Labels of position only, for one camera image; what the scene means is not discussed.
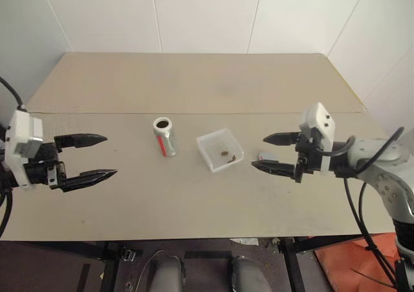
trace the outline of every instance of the white wall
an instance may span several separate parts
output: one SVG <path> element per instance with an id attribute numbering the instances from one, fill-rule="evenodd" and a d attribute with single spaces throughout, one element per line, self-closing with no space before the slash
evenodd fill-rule
<path id="1" fill-rule="evenodd" d="M 360 0 L 328 57 L 388 133 L 414 128 L 413 0 Z"/>
<path id="2" fill-rule="evenodd" d="M 0 73 L 27 100 L 65 51 L 321 52 L 387 132 L 413 128 L 413 0 L 0 0 Z M 14 103 L 0 88 L 0 122 Z"/>

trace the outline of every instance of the orange mat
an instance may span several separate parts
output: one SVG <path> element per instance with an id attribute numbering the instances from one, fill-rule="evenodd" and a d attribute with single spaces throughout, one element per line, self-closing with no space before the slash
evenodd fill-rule
<path id="1" fill-rule="evenodd" d="M 373 239 L 382 254 L 391 265 L 394 265 L 395 260 L 399 258 L 395 246 L 395 233 L 381 234 L 374 236 Z M 366 246 L 365 240 L 358 240 L 315 251 L 334 291 L 395 292 L 394 289 L 378 284 L 351 270 L 355 269 L 371 278 L 391 284 L 373 253 L 365 250 Z"/>

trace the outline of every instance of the black cable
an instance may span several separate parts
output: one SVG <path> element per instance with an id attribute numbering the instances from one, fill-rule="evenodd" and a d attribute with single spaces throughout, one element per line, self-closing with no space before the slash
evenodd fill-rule
<path id="1" fill-rule="evenodd" d="M 352 145 L 354 145 L 355 139 L 356 139 L 355 136 L 351 135 L 342 148 L 340 148 L 339 150 L 333 151 L 333 152 L 324 152 L 320 148 L 313 148 L 312 150 L 321 154 L 322 156 L 328 156 L 328 157 L 341 156 L 343 154 L 346 154 L 349 151 L 349 149 L 352 147 Z"/>
<path id="2" fill-rule="evenodd" d="M 5 202 L 5 199 L 6 199 L 6 194 L 5 193 L 1 193 L 0 194 L 0 207 Z"/>
<path id="3" fill-rule="evenodd" d="M 357 169 L 355 172 L 356 174 L 360 174 L 367 170 L 384 152 L 385 150 L 391 145 L 393 141 L 396 141 L 404 131 L 404 127 L 399 127 L 399 129 L 394 132 L 394 134 L 385 142 L 385 144 L 381 147 L 379 151 L 375 153 L 374 156 L 370 160 L 368 160 L 362 167 Z"/>
<path id="4" fill-rule="evenodd" d="M 19 109 L 21 111 L 26 111 L 26 109 L 24 107 L 25 104 L 23 103 L 23 101 L 20 98 L 17 91 L 14 90 L 14 88 L 1 76 L 0 76 L 0 83 L 2 83 L 10 91 L 10 93 L 14 96 L 14 98 L 17 102 L 17 109 Z"/>
<path id="5" fill-rule="evenodd" d="M 356 269 L 350 268 L 350 270 L 353 271 L 354 273 L 357 273 L 358 275 L 361 275 L 361 276 L 363 276 L 365 278 L 371 279 L 372 281 L 376 282 L 377 284 L 382 284 L 383 286 L 394 288 L 394 286 L 392 286 L 391 284 L 386 284 L 385 282 L 382 282 L 382 281 L 379 281 L 379 280 L 377 280 L 377 279 L 375 279 L 373 277 L 367 276 L 367 275 L 365 275 L 363 273 L 360 273 Z"/>
<path id="6" fill-rule="evenodd" d="M 365 192 L 365 188 L 366 187 L 367 187 L 367 183 L 364 182 L 363 185 L 362 185 L 362 187 L 361 187 L 360 197 L 358 199 L 358 214 L 359 214 L 360 223 L 361 223 L 362 228 L 364 229 L 364 232 L 366 234 L 369 234 L 368 229 L 367 229 L 367 227 L 365 225 L 364 216 L 362 215 L 362 201 L 364 200 L 364 192 Z M 388 269 L 393 273 L 393 275 L 395 275 L 394 267 L 391 265 L 391 263 L 389 263 L 389 260 L 382 254 L 382 252 L 379 249 L 378 249 L 378 253 L 379 253 L 381 259 L 387 265 Z"/>
<path id="7" fill-rule="evenodd" d="M 6 128 L 4 128 L 1 124 L 0 124 L 0 140 L 2 140 L 3 142 L 6 140 Z"/>
<path id="8" fill-rule="evenodd" d="M 352 210 L 352 214 L 354 216 L 356 224 L 358 225 L 358 227 L 361 231 L 362 236 L 364 237 L 365 241 L 367 242 L 368 247 L 372 250 L 376 260 L 378 261 L 378 263 L 380 264 L 380 266 L 384 270 L 384 272 L 387 275 L 389 281 L 393 284 L 393 286 L 395 286 L 395 279 L 394 279 L 393 275 L 389 272 L 389 269 L 387 268 L 387 265 L 385 264 L 385 261 L 383 261 L 383 259 L 381 259 L 380 255 L 378 254 L 378 248 L 376 247 L 375 242 L 373 241 L 371 235 L 366 233 L 363 226 L 361 225 L 361 222 L 358 218 L 358 214 L 356 213 L 355 206 L 354 206 L 354 203 L 353 203 L 353 200 L 352 200 L 352 197 L 351 197 L 351 192 L 349 191 L 348 180 L 343 179 L 343 184 L 345 186 L 345 192 L 346 192 L 346 195 L 347 195 L 349 206 Z"/>
<path id="9" fill-rule="evenodd" d="M 12 207 L 13 207 L 13 194 L 12 192 L 7 192 L 6 194 L 6 211 L 5 215 L 3 216 L 3 219 L 1 220 L 0 224 L 0 238 L 3 235 L 3 232 L 6 229 L 8 219 L 10 218 L 10 214 L 12 213 Z"/>

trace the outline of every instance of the cardboard sheet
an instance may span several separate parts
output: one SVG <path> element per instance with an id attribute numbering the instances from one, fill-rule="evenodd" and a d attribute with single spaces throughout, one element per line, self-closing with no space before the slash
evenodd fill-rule
<path id="1" fill-rule="evenodd" d="M 383 137 L 367 113 L 332 113 L 337 140 L 350 134 Z M 64 150 L 69 175 L 116 168 L 107 181 L 62 193 L 38 186 L 14 190 L 14 208 L 3 240 L 145 240 L 312 236 L 358 232 L 341 179 L 304 175 L 302 184 L 256 170 L 259 152 L 296 162 L 294 147 L 262 138 L 298 129 L 299 114 L 167 115 L 179 153 L 160 154 L 151 123 L 157 115 L 40 115 L 48 140 L 66 133 L 109 138 L 90 148 Z M 212 174 L 195 138 L 227 127 L 245 152 L 244 161 Z M 361 182 L 351 181 L 355 196 Z M 366 192 L 365 222 L 373 233 L 393 230 L 380 197 Z"/>
<path id="2" fill-rule="evenodd" d="M 321 54 L 67 53 L 28 103 L 44 113 L 300 113 L 363 107 Z"/>

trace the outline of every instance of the clear plastic container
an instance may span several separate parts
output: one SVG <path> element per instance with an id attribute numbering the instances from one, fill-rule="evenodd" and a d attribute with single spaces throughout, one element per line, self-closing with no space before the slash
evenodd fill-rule
<path id="1" fill-rule="evenodd" d="M 197 144 L 212 172 L 218 172 L 237 164 L 245 156 L 238 141 L 226 128 L 198 137 Z"/>

